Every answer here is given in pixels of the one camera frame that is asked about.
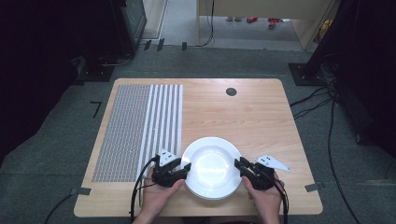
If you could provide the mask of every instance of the striped mat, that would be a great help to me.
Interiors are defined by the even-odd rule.
[[[135,182],[161,149],[180,156],[183,86],[120,85],[93,182]]]

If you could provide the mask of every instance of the black tape mark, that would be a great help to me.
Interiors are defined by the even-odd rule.
[[[183,42],[183,44],[181,45],[181,50],[184,51],[187,49],[187,42]]]
[[[149,49],[149,46],[151,45],[151,40],[149,40],[148,42],[146,42],[146,45],[145,45],[145,50],[146,49]]]
[[[165,40],[164,38],[160,39],[160,43],[158,44],[157,51],[160,51],[160,50],[163,49],[163,41],[164,41],[164,40]]]
[[[96,111],[95,111],[95,113],[94,113],[93,116],[92,116],[92,118],[94,119],[94,118],[96,118],[96,115],[97,115],[98,112],[99,112],[99,108],[100,108],[100,106],[102,105],[102,102],[91,101],[91,104],[98,104],[98,106],[96,107]]]
[[[324,187],[323,183],[317,182],[315,184],[305,186],[305,189],[306,189],[306,192],[311,192],[314,190],[326,189],[326,187]]]
[[[70,194],[72,195],[90,195],[92,189],[86,189],[86,188],[72,188],[70,191]]]

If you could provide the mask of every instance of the black cable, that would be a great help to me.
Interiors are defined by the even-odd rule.
[[[310,113],[311,111],[313,111],[313,110],[315,110],[315,109],[318,109],[319,107],[328,104],[331,100],[332,100],[332,98],[327,99],[327,100],[322,101],[322,102],[320,102],[319,104],[315,105],[314,107],[311,107],[311,108],[309,108],[309,109],[305,109],[305,110],[302,110],[302,111],[298,112],[297,114],[293,115],[293,116],[294,116],[294,120],[297,120],[297,119],[299,119],[299,118],[301,118],[301,117],[307,115],[307,114]]]
[[[312,92],[309,96],[305,97],[304,99],[290,104],[290,107],[309,100],[310,98],[312,98],[315,95],[315,93],[317,93],[318,91],[324,90],[324,89],[327,89],[327,87],[320,87],[320,88],[316,89],[314,92]]]
[[[335,105],[335,100],[332,101],[332,114],[331,114],[331,122],[330,122],[330,128],[329,128],[329,134],[328,134],[328,139],[327,139],[327,149],[329,153],[329,161],[330,161],[330,167],[332,169],[332,176],[334,177],[335,183],[337,184],[337,188],[341,193],[341,197],[344,200],[344,203],[346,204],[347,209],[349,210],[349,213],[353,216],[355,219],[356,223],[360,224],[358,221],[358,218],[355,216],[355,213],[352,211],[352,208],[350,207],[349,203],[347,202],[347,198],[341,189],[340,182],[338,181],[338,177],[334,171],[334,167],[332,165],[332,151],[331,151],[331,141],[332,141],[332,126],[334,122],[334,105]]]
[[[206,46],[206,45],[208,45],[212,40],[214,40],[214,37],[213,37],[213,33],[214,33],[214,29],[213,29],[213,14],[214,14],[214,10],[215,10],[215,0],[212,0],[212,12],[211,12],[211,18],[210,18],[210,24],[209,24],[209,27],[210,27],[210,36],[209,36],[209,38],[206,40],[206,42],[203,44],[203,45],[196,45],[196,47],[204,47],[204,46]]]
[[[139,188],[137,189],[137,191],[139,191],[138,194],[139,194],[139,206],[140,207],[142,207],[142,194],[141,194],[140,190],[144,187],[144,186],[142,186],[143,179],[146,179],[146,177],[145,176],[142,177],[142,179],[139,182]]]
[[[283,191],[279,188],[279,186],[275,183],[274,180],[272,180],[265,172],[258,170],[258,172],[261,175],[264,175],[265,177],[267,177],[267,179],[271,182],[271,184],[273,184],[275,186],[275,188],[277,189],[277,191],[280,194],[280,197],[282,198],[282,202],[283,202],[283,223],[284,224],[288,224],[288,213],[289,213],[289,198],[288,198],[288,194],[286,193],[285,188],[282,186],[282,184],[280,183],[280,181],[276,178],[274,178],[274,180],[276,180],[280,186],[282,186]]]
[[[73,196],[73,194],[69,194],[66,197],[64,197],[60,202],[58,202],[55,207],[52,208],[52,210],[50,210],[49,214],[47,215],[46,220],[44,221],[44,224],[47,224],[50,220],[50,217],[52,216],[52,214],[55,212],[55,210],[61,206],[62,203],[66,202],[67,199],[69,199],[71,196]]]
[[[319,95],[324,95],[324,94],[330,94],[330,96],[332,96],[332,94],[330,93],[330,91],[332,91],[332,92],[335,92],[334,90],[328,90],[328,91],[326,91],[326,92],[322,92],[322,93],[317,93],[317,94],[315,94],[314,96],[319,96]]]
[[[128,57],[128,59],[123,62],[123,63],[102,63],[102,66],[106,67],[106,66],[121,66],[121,65],[125,65],[126,63],[128,63],[129,61],[131,61],[131,59],[133,58],[132,54]]]
[[[140,172],[139,177],[136,180],[136,183],[134,184],[134,191],[132,192],[132,199],[131,199],[131,223],[134,222],[134,201],[136,200],[136,194],[137,194],[137,185],[139,184],[140,180],[142,179],[143,173],[145,173],[146,169],[149,167],[149,165],[155,161],[155,157],[151,158],[148,163],[143,167],[142,172]]]
[[[324,62],[321,64],[320,69],[325,71],[324,77],[335,79],[335,74],[337,73],[339,63],[328,63]]]
[[[146,185],[146,186],[141,186],[141,184],[140,184],[141,187],[137,189],[137,191],[139,191],[139,205],[140,206],[142,206],[142,194],[140,193],[140,190],[144,189],[144,188],[147,188],[147,187],[154,186],[154,185],[156,185],[156,183],[150,184],[150,185]]]

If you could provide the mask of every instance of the wooden table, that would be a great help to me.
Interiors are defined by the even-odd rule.
[[[279,178],[286,183],[290,201],[289,214],[321,213],[322,204],[318,192],[307,192],[304,188],[313,184],[314,179],[290,112],[289,102],[278,79],[122,78],[116,80],[110,94],[82,183],[82,187],[92,189],[92,193],[89,196],[78,196],[76,216],[129,216],[134,183],[92,182],[117,90],[119,85],[124,84],[183,85],[182,151],[196,139],[216,136],[230,141],[242,156],[250,161],[270,154],[291,168],[291,172],[277,171]],[[228,88],[235,88],[237,94],[227,95]],[[136,202],[136,215],[139,210]],[[256,214],[255,207],[241,184],[234,194],[218,201],[198,198],[184,186],[171,198],[161,216],[254,216]]]
[[[212,0],[196,2],[196,42],[200,45],[200,17],[212,15]],[[332,11],[334,2],[335,0],[216,0],[213,16],[292,19],[300,44],[303,49],[307,49]]]

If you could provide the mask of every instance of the forearm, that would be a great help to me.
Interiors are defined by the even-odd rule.
[[[262,224],[279,224],[280,204],[273,204],[274,206],[262,206],[262,204],[256,204],[256,208]]]
[[[140,211],[139,215],[134,219],[133,224],[150,224],[154,220],[155,216],[145,211]]]

